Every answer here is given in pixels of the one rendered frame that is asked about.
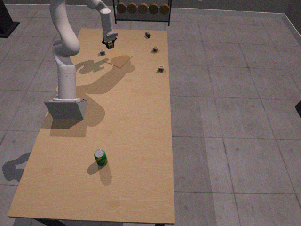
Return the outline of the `tan mat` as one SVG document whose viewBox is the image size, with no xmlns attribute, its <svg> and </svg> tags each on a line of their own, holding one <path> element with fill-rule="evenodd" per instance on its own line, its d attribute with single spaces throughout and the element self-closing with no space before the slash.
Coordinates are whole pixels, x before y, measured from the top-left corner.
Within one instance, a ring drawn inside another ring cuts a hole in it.
<svg viewBox="0 0 301 226">
<path fill-rule="evenodd" d="M 107 62 L 111 65 L 114 65 L 118 68 L 121 68 L 130 58 L 132 55 L 114 49 L 105 59 L 102 61 Z"/>
</svg>

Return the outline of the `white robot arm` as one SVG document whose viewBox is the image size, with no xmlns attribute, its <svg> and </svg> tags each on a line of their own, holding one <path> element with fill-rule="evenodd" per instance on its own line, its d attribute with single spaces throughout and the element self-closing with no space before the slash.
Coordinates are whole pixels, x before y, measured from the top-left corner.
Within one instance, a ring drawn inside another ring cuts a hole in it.
<svg viewBox="0 0 301 226">
<path fill-rule="evenodd" d="M 112 31 L 111 10 L 101 0 L 82 1 L 90 9 L 96 9 L 100 13 L 103 31 L 107 33 L 108 39 L 118 35 Z M 69 24 L 65 0 L 50 0 L 49 8 L 53 24 L 61 37 L 61 40 L 57 40 L 52 47 L 58 71 L 58 94 L 56 94 L 58 100 L 53 101 L 81 101 L 80 98 L 76 98 L 76 67 L 70 59 L 70 56 L 79 53 L 80 44 Z"/>
</svg>

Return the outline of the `green drink can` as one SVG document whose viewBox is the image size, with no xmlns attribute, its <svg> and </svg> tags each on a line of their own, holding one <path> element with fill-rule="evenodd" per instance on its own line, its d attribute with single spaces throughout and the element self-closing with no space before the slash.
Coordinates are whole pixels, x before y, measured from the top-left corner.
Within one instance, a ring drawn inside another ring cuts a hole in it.
<svg viewBox="0 0 301 226">
<path fill-rule="evenodd" d="M 99 166 L 105 166 L 108 162 L 105 151 L 102 149 L 96 150 L 94 157 Z"/>
</svg>

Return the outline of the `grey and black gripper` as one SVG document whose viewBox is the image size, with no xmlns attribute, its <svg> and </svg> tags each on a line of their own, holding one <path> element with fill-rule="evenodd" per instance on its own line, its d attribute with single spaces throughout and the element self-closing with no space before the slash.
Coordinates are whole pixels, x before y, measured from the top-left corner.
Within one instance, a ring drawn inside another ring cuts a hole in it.
<svg viewBox="0 0 301 226">
<path fill-rule="evenodd" d="M 105 31 L 103 31 L 103 41 L 102 41 L 102 44 L 105 44 L 106 47 L 109 49 L 109 45 L 108 45 L 108 42 L 112 41 L 112 44 L 114 46 L 114 42 L 115 40 L 117 39 L 116 37 L 112 37 L 112 38 L 107 38 L 106 37 L 107 33 Z"/>
</svg>

